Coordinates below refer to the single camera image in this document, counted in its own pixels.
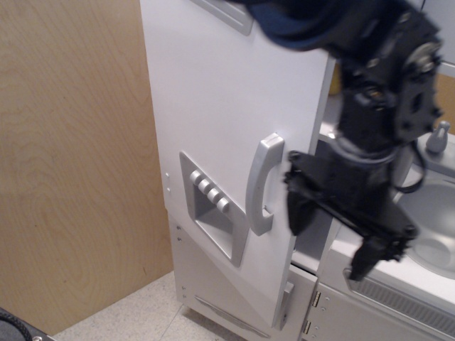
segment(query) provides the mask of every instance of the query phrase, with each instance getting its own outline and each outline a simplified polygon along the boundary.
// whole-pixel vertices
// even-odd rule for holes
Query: wooden wall
[[[172,270],[139,0],[0,1],[0,306],[54,334]]]
[[[455,134],[455,78],[439,75],[437,91],[437,104],[444,110],[441,119],[451,123],[450,133]]]

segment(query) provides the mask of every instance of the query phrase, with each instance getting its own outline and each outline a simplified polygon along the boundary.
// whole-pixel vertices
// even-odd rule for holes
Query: gray floor
[[[176,300],[173,272],[54,336],[56,341],[243,341]]]

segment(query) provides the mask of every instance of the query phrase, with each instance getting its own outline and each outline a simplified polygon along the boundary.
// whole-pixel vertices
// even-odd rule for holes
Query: sink basin
[[[398,205],[420,230],[408,255],[430,271],[455,279],[455,183],[426,180]]]

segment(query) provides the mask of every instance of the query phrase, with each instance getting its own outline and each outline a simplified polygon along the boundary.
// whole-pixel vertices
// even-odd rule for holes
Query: toy kitchen
[[[439,72],[455,76],[455,41],[444,27],[455,4],[410,6],[444,28]],[[403,186],[418,183],[420,161],[427,164],[421,188],[391,203],[419,236],[400,261],[379,260],[353,279],[365,236],[330,206],[314,210],[295,237],[284,182],[289,152],[330,153],[342,107],[341,94],[329,95],[335,59],[273,43],[242,4],[141,0],[141,13],[180,302],[250,341],[455,340],[455,137],[447,124],[418,138],[419,158],[398,158]],[[415,96],[412,108],[422,101]]]

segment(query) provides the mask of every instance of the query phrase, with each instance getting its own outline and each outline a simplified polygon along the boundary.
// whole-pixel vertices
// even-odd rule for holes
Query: black cable
[[[27,327],[18,318],[10,314],[0,312],[0,321],[13,325],[22,334],[25,341],[33,341]]]

